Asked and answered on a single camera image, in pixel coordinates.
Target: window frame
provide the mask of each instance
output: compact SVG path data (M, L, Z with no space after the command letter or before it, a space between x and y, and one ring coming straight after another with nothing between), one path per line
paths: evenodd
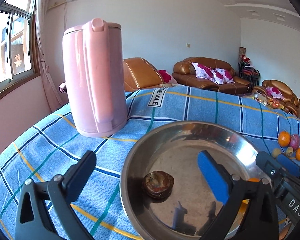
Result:
M35 0L32 0L29 5L30 11L33 13L29 13L25 10L22 10L18 7L15 7L11 4L5 3L6 0L0 6L0 12L9 14L8 22L7 22L7 31L5 37L5 62L7 66L10 66L11 75L8 79L0 82L0 99L8 95L10 92L18 88L19 86L29 82L30 80L40 76L39 70L39 62L37 58L37 40L35 35L35 14L34 14L34 3ZM20 16L25 19L28 19L28 35L27 35L27 50L30 58L31 69L18 73L16 75L13 74L12 68L12 59L10 56L11 52L11 32L12 32L12 23L13 17Z

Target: blue gripper pad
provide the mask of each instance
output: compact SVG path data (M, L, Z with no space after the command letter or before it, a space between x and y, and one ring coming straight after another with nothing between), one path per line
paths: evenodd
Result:
M216 161L207 151L202 151L198 154L198 166L215 198L225 205L229 198L229 185Z
M280 163L283 167L285 167L289 173L297 178L300 177L300 167L290 160L286 155L280 154L277 157L277 162Z

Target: pink electric kettle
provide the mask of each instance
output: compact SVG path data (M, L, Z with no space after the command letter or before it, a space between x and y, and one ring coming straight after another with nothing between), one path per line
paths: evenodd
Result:
M121 26L96 18L63 36L67 93L78 132L104 137L127 122Z

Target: fabric label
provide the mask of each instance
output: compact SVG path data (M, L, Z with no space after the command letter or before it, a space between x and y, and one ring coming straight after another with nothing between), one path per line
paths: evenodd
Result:
M157 88L153 91L148 106L162 107L167 88Z

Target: orange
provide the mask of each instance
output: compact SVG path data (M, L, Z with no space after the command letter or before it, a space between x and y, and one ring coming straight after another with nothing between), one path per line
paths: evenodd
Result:
M286 131L279 133L278 143L281 147L287 147L290 143L290 134Z
M296 160L300 161L300 148L296 150Z
M247 204L246 203L244 203L244 202L242 202L241 203L241 206L240 206L240 208L239 208L239 211L238 211L238 213L245 213L246 212L246 210L247 210Z
M250 179L248 179L248 181L252 181L252 182L259 182L259 181L260 181L260 179L257 179L257 178L250 178Z
M248 181L259 182L260 179L258 179L258 178L250 178L250 179L248 179ZM248 204L249 200L248 199L244 199L244 200L242 200L242 203Z

